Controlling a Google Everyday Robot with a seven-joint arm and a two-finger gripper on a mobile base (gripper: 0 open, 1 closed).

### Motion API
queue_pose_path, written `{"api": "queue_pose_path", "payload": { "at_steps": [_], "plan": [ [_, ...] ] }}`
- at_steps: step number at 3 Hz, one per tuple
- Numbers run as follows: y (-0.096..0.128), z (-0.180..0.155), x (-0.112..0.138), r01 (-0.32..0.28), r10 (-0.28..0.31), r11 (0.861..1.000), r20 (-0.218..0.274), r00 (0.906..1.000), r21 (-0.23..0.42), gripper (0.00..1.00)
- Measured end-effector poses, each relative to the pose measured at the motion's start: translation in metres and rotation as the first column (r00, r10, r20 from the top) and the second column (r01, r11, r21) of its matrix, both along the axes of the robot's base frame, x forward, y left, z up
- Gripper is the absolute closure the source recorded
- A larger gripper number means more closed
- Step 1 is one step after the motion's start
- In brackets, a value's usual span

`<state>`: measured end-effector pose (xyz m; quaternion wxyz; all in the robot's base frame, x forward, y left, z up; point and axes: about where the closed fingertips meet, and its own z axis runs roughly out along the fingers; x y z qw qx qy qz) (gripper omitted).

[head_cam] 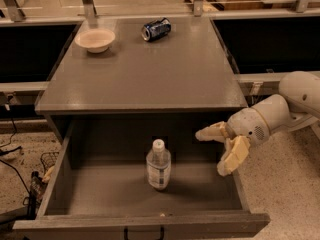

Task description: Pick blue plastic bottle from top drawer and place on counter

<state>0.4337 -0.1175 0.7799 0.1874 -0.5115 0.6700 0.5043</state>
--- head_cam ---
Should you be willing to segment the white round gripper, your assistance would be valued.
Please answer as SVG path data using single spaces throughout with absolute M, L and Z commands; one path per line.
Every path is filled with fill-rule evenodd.
M 237 136 L 233 140 L 229 138 L 227 124 Z M 243 163 L 249 154 L 250 143 L 252 146 L 257 146 L 266 142 L 270 137 L 270 131 L 264 118 L 252 108 L 244 108 L 233 114 L 227 124 L 221 121 L 195 133 L 199 141 L 223 143 L 226 140 L 225 152 L 217 164 L 217 171 L 221 176 L 230 175 Z

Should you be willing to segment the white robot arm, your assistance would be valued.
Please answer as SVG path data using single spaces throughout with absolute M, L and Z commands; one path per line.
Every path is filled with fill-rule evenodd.
M 265 143 L 279 131 L 295 131 L 320 119 L 320 78 L 295 71 L 279 82 L 278 94 L 195 133 L 199 141 L 217 141 L 225 152 L 217 164 L 221 176 L 230 175 L 246 159 L 251 147 Z

